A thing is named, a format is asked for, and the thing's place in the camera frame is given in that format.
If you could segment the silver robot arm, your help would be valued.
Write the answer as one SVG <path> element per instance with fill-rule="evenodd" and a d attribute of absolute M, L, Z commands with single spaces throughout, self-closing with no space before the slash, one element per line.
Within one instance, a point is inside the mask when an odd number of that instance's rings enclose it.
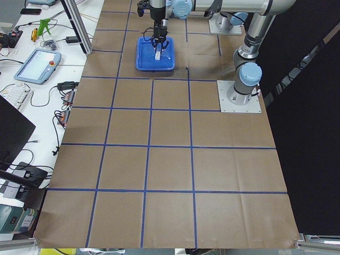
<path fill-rule="evenodd" d="M 234 104 L 246 105 L 253 96 L 252 91 L 259 84 L 262 70 L 255 60 L 259 48 L 276 15 L 287 11 L 295 1 L 167 1 L 175 16 L 184 19 L 192 11 L 201 11 L 211 19 L 218 12 L 253 13 L 244 43 L 235 51 L 233 61 L 236 79 L 227 92 L 228 100 Z"/>
<path fill-rule="evenodd" d="M 194 11 L 195 1 L 140 1 L 137 4 L 138 16 L 142 17 L 145 10 L 150 11 L 154 21 L 153 34 L 148 39 L 156 53 L 162 53 L 169 45 L 167 36 L 168 20 L 171 17 L 186 19 Z M 216 26 L 220 29 L 242 25 L 248 18 L 247 12 L 222 11 L 222 1 L 213 1 L 204 11 L 208 20 L 217 14 Z"/>

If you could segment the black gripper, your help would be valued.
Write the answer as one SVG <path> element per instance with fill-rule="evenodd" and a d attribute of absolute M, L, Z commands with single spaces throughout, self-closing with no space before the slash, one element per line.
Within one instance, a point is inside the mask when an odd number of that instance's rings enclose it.
<path fill-rule="evenodd" d="M 153 35 L 150 38 L 151 45 L 153 49 L 157 48 L 157 44 L 161 44 L 161 50 L 165 50 L 168 46 L 167 36 L 167 26 L 164 25 L 154 25 Z"/>

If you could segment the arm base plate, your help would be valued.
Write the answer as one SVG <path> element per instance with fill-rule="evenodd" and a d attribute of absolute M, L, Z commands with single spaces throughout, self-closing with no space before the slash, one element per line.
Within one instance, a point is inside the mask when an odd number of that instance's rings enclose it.
<path fill-rule="evenodd" d="M 243 22 L 236 17 L 224 17 L 221 15 L 214 15 L 209 20 L 210 34 L 212 35 L 229 35 L 241 36 L 241 25 Z"/>
<path fill-rule="evenodd" d="M 234 90 L 234 81 L 217 80 L 220 111 L 222 113 L 261 114 L 256 88 L 249 95 Z"/>

